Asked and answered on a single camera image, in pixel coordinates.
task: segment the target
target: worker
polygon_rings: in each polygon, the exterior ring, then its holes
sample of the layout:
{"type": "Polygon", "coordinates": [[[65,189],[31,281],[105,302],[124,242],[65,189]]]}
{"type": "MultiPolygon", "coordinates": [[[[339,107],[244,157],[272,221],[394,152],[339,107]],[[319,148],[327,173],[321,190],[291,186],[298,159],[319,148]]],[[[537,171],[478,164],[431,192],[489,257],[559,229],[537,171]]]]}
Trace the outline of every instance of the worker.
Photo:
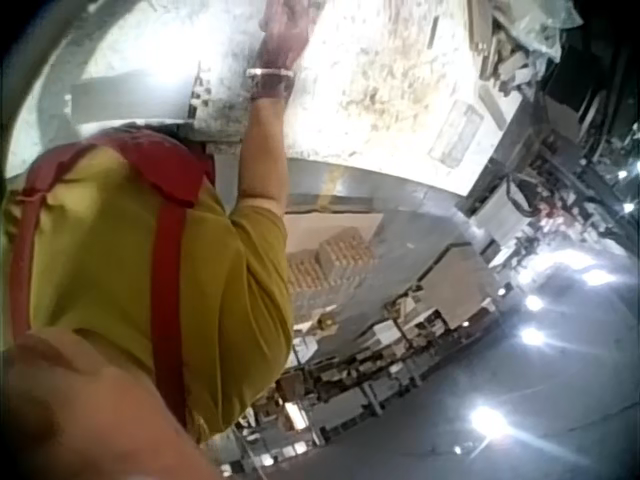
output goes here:
{"type": "Polygon", "coordinates": [[[267,2],[228,216],[209,159],[146,129],[55,147],[9,182],[3,430],[51,478],[212,478],[178,425],[226,430],[283,370],[283,116],[310,18],[267,2]]]}

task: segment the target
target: fluorescent light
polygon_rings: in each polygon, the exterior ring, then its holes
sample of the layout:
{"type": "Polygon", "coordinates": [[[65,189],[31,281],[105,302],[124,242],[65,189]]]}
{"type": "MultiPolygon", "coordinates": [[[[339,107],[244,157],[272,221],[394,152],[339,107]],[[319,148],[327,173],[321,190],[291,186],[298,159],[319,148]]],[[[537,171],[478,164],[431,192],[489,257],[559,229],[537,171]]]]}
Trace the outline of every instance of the fluorescent light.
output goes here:
{"type": "Polygon", "coordinates": [[[305,442],[297,442],[293,444],[293,448],[298,455],[307,451],[307,444],[305,442]]]}
{"type": "Polygon", "coordinates": [[[524,304],[532,312],[537,312],[538,310],[541,310],[542,307],[544,307],[544,303],[542,303],[540,297],[537,297],[535,295],[529,295],[527,298],[525,298],[524,304]]]}
{"type": "Polygon", "coordinates": [[[557,253],[558,261],[574,270],[582,270],[596,263],[589,255],[578,250],[562,250],[557,253]]]}
{"type": "Polygon", "coordinates": [[[275,463],[273,457],[268,453],[263,453],[262,455],[260,455],[260,461],[265,467],[270,467],[275,463]]]}
{"type": "Polygon", "coordinates": [[[289,445],[288,447],[284,447],[282,449],[282,454],[285,456],[285,458],[295,457],[296,451],[294,450],[293,445],[289,445]]]}
{"type": "Polygon", "coordinates": [[[539,347],[540,345],[544,345],[545,338],[544,333],[536,328],[525,328],[520,332],[520,338],[527,345],[532,345],[535,347],[539,347]]]}
{"type": "Polygon", "coordinates": [[[527,268],[522,270],[520,272],[520,274],[518,275],[518,281],[520,283],[522,283],[523,285],[526,285],[531,280],[533,280],[533,272],[531,270],[527,269],[527,268]]]}
{"type": "Polygon", "coordinates": [[[598,285],[613,282],[615,277],[604,270],[596,268],[595,270],[589,270],[588,272],[583,273],[582,279],[587,282],[587,285],[597,287],[598,285]]]}
{"type": "Polygon", "coordinates": [[[511,427],[502,414],[489,407],[474,410],[471,425],[488,439],[499,438],[511,432],[511,427]]]}
{"type": "Polygon", "coordinates": [[[296,430],[304,430],[309,426],[307,416],[297,404],[287,402],[284,404],[284,408],[293,423],[293,428],[296,430]]]}
{"type": "Polygon", "coordinates": [[[547,252],[536,255],[529,263],[534,272],[544,272],[558,263],[558,252],[547,252]]]}

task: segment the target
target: wrist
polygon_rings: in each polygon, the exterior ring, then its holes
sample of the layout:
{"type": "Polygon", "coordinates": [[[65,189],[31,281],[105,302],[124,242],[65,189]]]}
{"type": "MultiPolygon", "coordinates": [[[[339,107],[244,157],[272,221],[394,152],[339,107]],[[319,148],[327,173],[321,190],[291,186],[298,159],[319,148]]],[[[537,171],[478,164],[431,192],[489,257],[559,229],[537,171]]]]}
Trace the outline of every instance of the wrist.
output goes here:
{"type": "Polygon", "coordinates": [[[295,79],[293,72],[285,69],[251,68],[247,70],[251,82],[251,100],[261,98],[289,100],[295,79]]]}

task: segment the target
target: red suspenders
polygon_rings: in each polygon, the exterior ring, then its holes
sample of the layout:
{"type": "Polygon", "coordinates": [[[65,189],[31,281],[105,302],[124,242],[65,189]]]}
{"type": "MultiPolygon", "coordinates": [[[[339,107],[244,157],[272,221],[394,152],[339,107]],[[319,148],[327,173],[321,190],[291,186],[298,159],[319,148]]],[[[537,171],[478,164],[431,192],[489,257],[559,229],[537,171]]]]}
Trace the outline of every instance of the red suspenders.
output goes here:
{"type": "Polygon", "coordinates": [[[30,328],[29,305],[35,232],[46,194],[96,146],[116,150],[163,198],[156,220],[151,275],[151,343],[155,383],[167,406],[186,426],[186,395],[180,334],[180,256],[186,209],[193,208],[212,164],[184,146],[147,130],[117,131],[83,143],[56,147],[31,166],[20,199],[24,202],[9,266],[9,312],[14,338],[30,328]]]}

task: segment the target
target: hand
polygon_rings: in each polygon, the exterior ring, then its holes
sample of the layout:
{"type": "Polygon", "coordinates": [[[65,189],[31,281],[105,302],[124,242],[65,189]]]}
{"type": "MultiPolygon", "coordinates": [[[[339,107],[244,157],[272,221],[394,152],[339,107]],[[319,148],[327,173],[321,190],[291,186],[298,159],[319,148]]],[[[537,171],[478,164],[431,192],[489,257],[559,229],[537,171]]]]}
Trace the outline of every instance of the hand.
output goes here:
{"type": "Polygon", "coordinates": [[[267,0],[256,66],[291,70],[309,43],[311,27],[309,0],[267,0]]]}

